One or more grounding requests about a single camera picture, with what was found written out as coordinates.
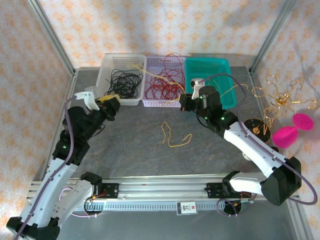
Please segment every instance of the gray table surface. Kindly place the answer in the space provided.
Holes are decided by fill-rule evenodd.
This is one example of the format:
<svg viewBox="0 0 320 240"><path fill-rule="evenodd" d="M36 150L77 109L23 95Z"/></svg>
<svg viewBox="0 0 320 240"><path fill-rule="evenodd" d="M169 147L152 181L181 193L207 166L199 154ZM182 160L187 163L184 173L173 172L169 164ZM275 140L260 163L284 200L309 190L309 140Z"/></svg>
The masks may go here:
<svg viewBox="0 0 320 240"><path fill-rule="evenodd" d="M241 110L241 119L261 118L256 98L251 93L251 82L245 67L231 67L232 75L247 84L247 100ZM99 70L79 70L74 92L95 86ZM243 99L235 88L237 102ZM72 106L85 107L80 100ZM192 134L189 144L171 148L163 144L161 128L166 121L172 129L171 144L176 145ZM89 171L107 177L163 176L188 174L222 174L234 170L259 172L251 161L243 158L235 146L201 126L193 112L179 108L121 106L115 121L106 121L105 129L89 140L90 149L73 177Z"/></svg>
<svg viewBox="0 0 320 240"><path fill-rule="evenodd" d="M94 86L98 70L80 70L74 92ZM251 87L245 67L232 67L232 75ZM243 98L235 88L237 101ZM81 101L72 106L85 105ZM248 91L241 119L260 118L257 100ZM192 133L188 145L170 148L162 144L161 124L172 128L172 144L181 143ZM232 144L201 126L194 113L178 108L121 106L116 120L105 122L105 129L90 139L91 146L73 177L90 171L104 178L219 174L233 170L259 172ZM70 216L62 226L59 240L283 240L297 239L287 203L271 205L256 201L246 213L225 217L216 211L177 216L176 212L107 212L95 218Z"/></svg>

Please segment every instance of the cable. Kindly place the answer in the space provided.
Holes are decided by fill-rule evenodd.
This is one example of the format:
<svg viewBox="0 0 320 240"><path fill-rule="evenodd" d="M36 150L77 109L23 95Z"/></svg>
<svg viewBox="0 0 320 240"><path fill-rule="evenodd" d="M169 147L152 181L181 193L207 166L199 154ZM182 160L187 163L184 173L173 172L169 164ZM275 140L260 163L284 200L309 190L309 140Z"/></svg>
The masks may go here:
<svg viewBox="0 0 320 240"><path fill-rule="evenodd" d="M247 89L247 90L249 89L249 87L248 87L247 84L241 83L241 85L246 86L246 89ZM234 89L235 87L238 87L238 85L235 85L235 86L229 88L227 91L225 91L225 92L220 96L220 98L222 98L225 94L227 94L228 92L230 92L230 91L231 91L232 89Z"/></svg>
<svg viewBox="0 0 320 240"><path fill-rule="evenodd" d="M221 201L225 201L225 202L229 203L229 204L231 205L231 207L233 208L235 215L222 213L222 212L219 210L219 208L218 208L218 205L219 205L219 203L220 203ZM229 201L228 199L224 199L224 198L219 199L219 200L216 202L216 210L217 210L217 212L218 212L220 215L222 215L222 216L226 216L226 217L231 217L231 216L236 217L236 216L238 216L238 212L237 212L237 210L236 210L236 208L235 208L235 206L234 206L234 203L232 203L232 202Z"/></svg>
<svg viewBox="0 0 320 240"><path fill-rule="evenodd" d="M162 106L163 106L163 105L166 105L166 104L173 103L174 101L177 101L177 100L179 100L179 98L173 99L173 100L171 100L171 101L166 101L165 103L162 104Z"/></svg>
<svg viewBox="0 0 320 240"><path fill-rule="evenodd" d="M70 136L70 151L68 156L66 157L66 159L64 160L64 162L48 177L48 179L46 180L46 182L44 183L43 187L40 189L38 196L36 197L34 204L29 212L29 215L26 217L24 223L22 224L22 226L20 227L18 233L15 235L14 240L18 240L19 237L21 236L21 233L23 232L23 230L25 229L25 227L27 226L29 220L31 219L32 215L34 214L36 207L42 197L42 195L44 194L44 191L46 190L46 188L48 187L49 183L54 179L54 177L57 175L57 173L67 164L67 162L70 160L72 153L74 151L74 133L72 130L72 125L71 125L71 121L70 121L70 117L68 114L68 109L67 109L67 104L76 99L76 96L73 96L71 98L69 98L68 100L65 101L63 108L64 108L64 114L65 114L65 120L66 120L66 124L69 130L69 136Z"/></svg>
<svg viewBox="0 0 320 240"><path fill-rule="evenodd" d="M246 193L244 191L241 192L241 198L243 198L243 195L247 195L249 198L253 198L252 195L250 195L250 194L248 194L248 193Z"/></svg>
<svg viewBox="0 0 320 240"><path fill-rule="evenodd" d="M62 197L62 193L65 191L65 190L72 190L73 188L70 187L70 186L66 186L64 189L62 189L61 193L60 193L60 196L59 196L59 201L61 200L61 197ZM79 215L79 214L75 214L75 213L71 213L72 216L75 216L77 218L91 218L92 216L90 215Z"/></svg>
<svg viewBox="0 0 320 240"><path fill-rule="evenodd" d="M207 127L206 125L204 125L204 124L200 121L200 119L199 119L199 117L198 117L198 114L196 114L195 116L196 116L196 119L198 120L198 122L199 122L202 126L204 126L206 129L209 128L209 127Z"/></svg>
<svg viewBox="0 0 320 240"><path fill-rule="evenodd" d="M99 133L101 133L106 127L106 125L104 125L104 124L101 124L101 126L103 126L103 127L100 127L100 131L98 131L95 135L93 135L92 138L97 136Z"/></svg>
<svg viewBox="0 0 320 240"><path fill-rule="evenodd" d="M244 104L244 102L246 101L246 98L247 98L247 93L244 89L244 87L238 82L237 79L235 79L232 75L230 74L227 74L227 73L218 73L218 74L214 74L212 76L209 76L201 81L199 81L199 84L200 83L204 83L205 81L211 79L211 78L214 78L214 77L217 77L217 76L227 76L229 78L231 78L233 81L235 81L235 83L240 87L240 89L242 90L243 94L244 94L244 98L243 100L240 102L239 106L237 107L237 110L236 110L236 114L238 115L238 118L240 120L240 109L242 107L242 105ZM289 166L288 164L286 164L284 161L282 161L281 159L277 158L276 156L274 156L271 152L269 152L267 149L265 149L263 146L261 146L253 137L251 137L251 135L249 135L249 133L247 132L247 130L245 129L244 127L244 124L242 121L239 121L239 125L240 125L240 128L241 130L246 133L248 139L250 139L259 149L261 149L265 154L269 155L270 157L272 157L272 159L276 160L278 163L284 165L287 169L289 169L290 171L292 171L294 174L296 174L299 178L301 178L306 184L307 186L311 189L312 193L313 193L313 201L311 202L306 202L306 201L301 201L301 200L297 200L297 199L294 199L292 197L289 197L290 200L296 202L296 203L299 203L299 204L304 204L304 205L315 205L318 201L318 195L317 195L317 192L314 188L314 186L304 177L302 176L301 173L299 173L298 171L296 171L295 169L293 169L291 166Z"/></svg>
<svg viewBox="0 0 320 240"><path fill-rule="evenodd" d="M135 65L135 64L132 65L132 66L134 66L135 68L139 68L139 66L138 66L138 65ZM182 92L185 93L185 88L182 87L181 84L179 84L178 82L170 82L166 77L160 76L160 75L154 75L154 74L152 74L151 72L148 72L148 71L146 71L146 70L144 70L144 69L142 69L142 68L140 68L139 71L142 71L142 72L144 72L144 73L146 73L146 74L149 74L150 76L153 76L153 77L155 77L155 78L165 80L169 85L177 85L177 86L179 86L179 87L181 88Z"/></svg>
<svg viewBox="0 0 320 240"><path fill-rule="evenodd" d="M196 119L198 120L198 122L199 122L202 126L204 126L206 129L208 129L208 128L209 128L208 126L204 125L204 124L202 123L202 121L199 119L199 116L198 116L198 109L197 109L197 110L195 110L195 116L196 116Z"/></svg>
<svg viewBox="0 0 320 240"><path fill-rule="evenodd" d="M139 69L119 70L113 69L111 72L109 90L104 95L118 94L121 99L136 99L138 97L138 87L142 82L143 74L134 74Z"/></svg>
<svg viewBox="0 0 320 240"><path fill-rule="evenodd" d="M144 92L146 99L171 100L172 102L178 99L181 93L184 93L186 80L183 68L166 68L166 57L163 61L164 69L158 75L151 75L150 81L147 81L149 87Z"/></svg>
<svg viewBox="0 0 320 240"><path fill-rule="evenodd" d="M166 131L165 131L165 129L164 129L164 124L166 124L166 126L167 126L167 127L168 127L168 129L169 129L168 145L169 145L169 147L170 147L170 148L181 147L181 146L184 146L184 145L187 145L188 143L190 143L191 138L192 138L192 134L191 134L191 133L189 133L187 136L185 136L185 138L184 138L184 139L182 139L182 141L184 141L184 140L186 140L186 139L187 139L187 137L190 137L190 138L189 138L189 140L188 140L187 142L182 143L182 144L178 144L178 145L173 145L173 146L172 146L172 145L170 144L170 139L171 139L171 128L169 127L168 123L167 123L166 121L164 121L164 122L162 123L162 125L161 125L162 131L163 131L163 134L164 134L164 139L163 139L163 141L162 141L162 144L165 144L166 137L167 137L167 135L166 135Z"/></svg>

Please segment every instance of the metal post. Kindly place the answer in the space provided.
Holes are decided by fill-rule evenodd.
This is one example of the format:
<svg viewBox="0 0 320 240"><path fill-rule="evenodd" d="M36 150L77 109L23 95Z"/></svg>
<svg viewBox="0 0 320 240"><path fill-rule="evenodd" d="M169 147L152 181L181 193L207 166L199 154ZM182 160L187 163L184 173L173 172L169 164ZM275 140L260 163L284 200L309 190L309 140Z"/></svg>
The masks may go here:
<svg viewBox="0 0 320 240"><path fill-rule="evenodd" d="M72 75L75 72L75 68L71 63L64 47L62 46L54 28L50 24L48 17L45 14L45 11L39 4L38 0L28 0L28 2L32 10L35 12L35 15L37 16L45 34L48 36L50 42L52 43L56 53L62 60L66 70L69 72L70 75Z"/></svg>
<svg viewBox="0 0 320 240"><path fill-rule="evenodd" d="M278 32L284 25L288 15L290 14L292 8L294 7L297 0L286 0L278 17L276 18L270 32L268 33L262 47L260 48L259 53L257 54L256 58L253 61L252 67L249 69L250 74L253 76L255 72L258 70L259 66L261 65L265 55L267 54L270 46L274 42Z"/></svg>

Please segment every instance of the red wire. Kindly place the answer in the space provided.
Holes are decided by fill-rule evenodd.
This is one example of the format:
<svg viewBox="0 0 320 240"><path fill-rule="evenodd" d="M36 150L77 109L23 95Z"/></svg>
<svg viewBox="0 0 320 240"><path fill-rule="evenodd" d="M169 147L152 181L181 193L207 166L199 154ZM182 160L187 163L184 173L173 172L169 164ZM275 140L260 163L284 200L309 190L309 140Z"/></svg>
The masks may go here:
<svg viewBox="0 0 320 240"><path fill-rule="evenodd" d="M166 67L166 58L174 56L179 60L180 68L171 69ZM163 60L164 69L158 74L166 78L171 83L180 84L185 89L186 79L183 70L183 63L178 56L170 53L165 56ZM166 80L160 77L151 76L149 88L145 91L144 95L146 99L155 100L174 100L179 98L179 94L183 93L183 90L177 84L169 84Z"/></svg>
<svg viewBox="0 0 320 240"><path fill-rule="evenodd" d="M241 192L241 198L243 199L243 194L247 195L248 197L252 198L252 196L244 191Z"/></svg>

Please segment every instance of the tangled wire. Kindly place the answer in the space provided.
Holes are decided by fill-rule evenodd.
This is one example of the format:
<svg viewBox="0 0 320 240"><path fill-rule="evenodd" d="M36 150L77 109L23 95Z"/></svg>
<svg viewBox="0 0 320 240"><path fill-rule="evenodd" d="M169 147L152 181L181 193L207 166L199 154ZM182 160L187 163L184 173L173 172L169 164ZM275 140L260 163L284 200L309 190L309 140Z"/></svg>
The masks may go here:
<svg viewBox="0 0 320 240"><path fill-rule="evenodd" d="M179 60L177 69L166 67L166 58L171 56ZM175 100L184 92L186 80L183 64L179 57L173 53L168 54L163 60L163 66L164 69L158 75L151 75L150 81L147 81L150 85L144 92L146 99Z"/></svg>
<svg viewBox="0 0 320 240"><path fill-rule="evenodd" d="M136 99L139 91L138 87L142 82L143 74L138 70L113 69L111 72L109 90L104 95L118 94L121 99Z"/></svg>

